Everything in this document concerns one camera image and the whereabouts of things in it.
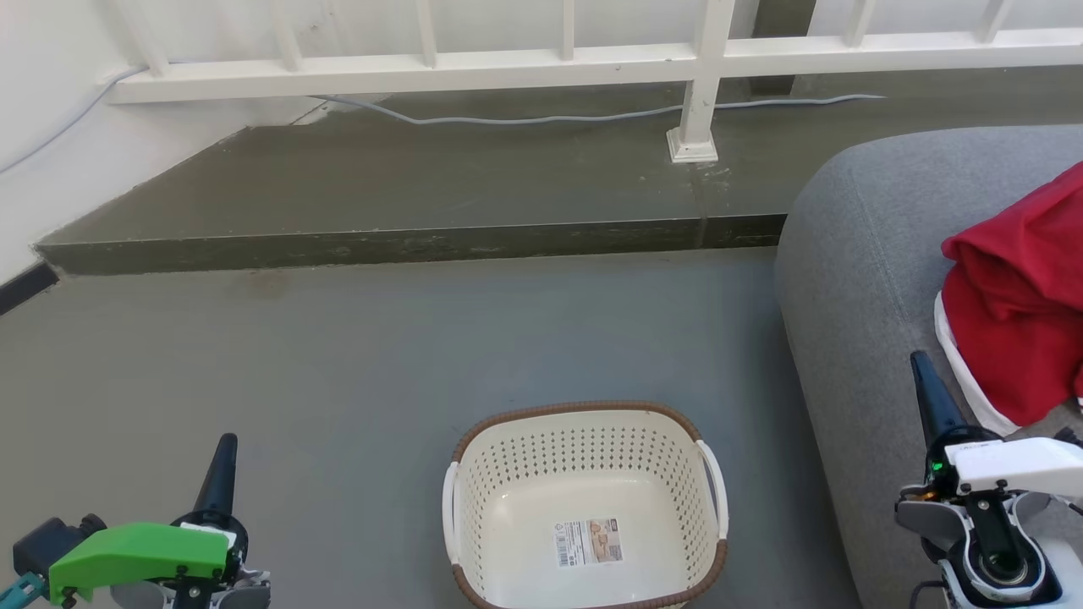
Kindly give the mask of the grey fabric sofa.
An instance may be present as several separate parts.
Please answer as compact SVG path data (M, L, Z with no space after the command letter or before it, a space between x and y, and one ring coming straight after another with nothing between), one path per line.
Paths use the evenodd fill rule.
M937 576L893 502L924 474L910 354L928 352L962 398L932 324L941 245L1078 161L1083 124L891 137L828 159L790 209L778 302L864 609L908 609Z

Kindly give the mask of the cream perforated laundry basket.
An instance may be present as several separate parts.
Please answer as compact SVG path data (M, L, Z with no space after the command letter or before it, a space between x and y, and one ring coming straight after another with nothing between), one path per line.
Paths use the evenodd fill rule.
M616 518L625 559L558 569L552 527ZM723 472L688 417L593 401L503 413L457 444L443 482L455 583L477 609L682 609L728 557Z

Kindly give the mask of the white metal railing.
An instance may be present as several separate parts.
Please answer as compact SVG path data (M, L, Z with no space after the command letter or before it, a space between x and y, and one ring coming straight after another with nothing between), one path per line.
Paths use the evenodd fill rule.
M146 68L113 85L107 99L144 104L684 82L680 124L667 134L671 161L716 161L712 119L728 78L1083 65L1083 28L1006 30L1014 0L986 1L970 30L871 34L877 0L856 0L839 36L734 39L735 0L705 0L690 43L577 47L574 0L563 0L556 50L441 52L431 0L415 0L418 53L308 59L282 0L268 0L277 59L190 63L167 59L134 3L113 0Z

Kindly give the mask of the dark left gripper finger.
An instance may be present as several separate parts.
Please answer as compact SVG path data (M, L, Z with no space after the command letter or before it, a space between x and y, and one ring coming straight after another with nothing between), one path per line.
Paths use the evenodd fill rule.
M239 437L235 433L221 436L212 461L206 468L194 511L224 518L233 516L237 454L239 454Z

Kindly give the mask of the red garment with white label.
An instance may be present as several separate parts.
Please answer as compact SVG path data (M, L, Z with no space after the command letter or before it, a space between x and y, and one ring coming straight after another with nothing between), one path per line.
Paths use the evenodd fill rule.
M943 242L943 307L956 342L1083 336L1083 161Z

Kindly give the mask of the paper product label sticker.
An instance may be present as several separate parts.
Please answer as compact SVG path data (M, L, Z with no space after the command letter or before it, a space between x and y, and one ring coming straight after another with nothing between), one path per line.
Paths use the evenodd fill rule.
M591 518L552 527L558 569L577 569L625 559L616 518Z

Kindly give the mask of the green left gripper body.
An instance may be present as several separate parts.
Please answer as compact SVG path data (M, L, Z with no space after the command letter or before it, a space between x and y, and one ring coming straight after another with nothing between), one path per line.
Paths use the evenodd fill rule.
M151 583L173 592L174 605L210 605L239 581L248 548L247 529L217 510L101 529L49 568L49 601L91 601L101 587Z

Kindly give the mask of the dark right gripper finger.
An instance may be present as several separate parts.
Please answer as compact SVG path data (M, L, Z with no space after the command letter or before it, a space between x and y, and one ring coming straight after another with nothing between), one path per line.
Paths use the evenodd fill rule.
M970 428L965 423L960 405L937 374L931 357L921 350L912 352L910 373L915 386L926 448L936 450L944 441L966 438Z

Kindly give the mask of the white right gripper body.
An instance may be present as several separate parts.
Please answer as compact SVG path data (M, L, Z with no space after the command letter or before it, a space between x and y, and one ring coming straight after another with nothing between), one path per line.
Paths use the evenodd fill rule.
M944 497L1003 491L1083 500L1083 438L1064 427L1052 438L956 443L932 456L928 470Z

